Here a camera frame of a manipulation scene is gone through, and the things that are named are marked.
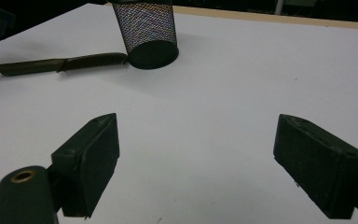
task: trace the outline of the wooden table edge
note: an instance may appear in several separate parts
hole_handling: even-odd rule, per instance
[[[234,19],[234,20],[267,21],[267,22],[358,29],[358,22],[354,22],[354,21],[319,20],[319,19],[311,19],[311,18],[268,15],[268,14],[261,14],[261,13],[226,11],[226,10],[200,8],[200,7],[173,6],[173,12],[179,14],[186,14],[186,15],[206,16],[206,17]]]

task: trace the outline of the table surface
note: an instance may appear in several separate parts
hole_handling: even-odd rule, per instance
[[[0,77],[0,180],[117,113],[121,157],[91,219],[61,223],[329,220],[274,160],[280,114],[358,147],[358,29],[175,14],[180,55]],[[125,52],[111,7],[85,5],[0,42],[0,63]]]

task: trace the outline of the metal ring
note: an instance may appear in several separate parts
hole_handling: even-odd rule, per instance
[[[20,184],[34,178],[35,175],[36,175],[36,171],[33,170],[21,171],[11,177],[11,182]]]

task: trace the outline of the mesh pencil holder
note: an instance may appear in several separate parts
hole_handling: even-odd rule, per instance
[[[179,55],[172,0],[111,0],[129,56],[140,69],[163,67]]]

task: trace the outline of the cylindrical holder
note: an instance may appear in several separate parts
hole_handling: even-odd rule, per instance
[[[163,67],[179,55],[172,0],[111,0],[129,63],[140,69]]]

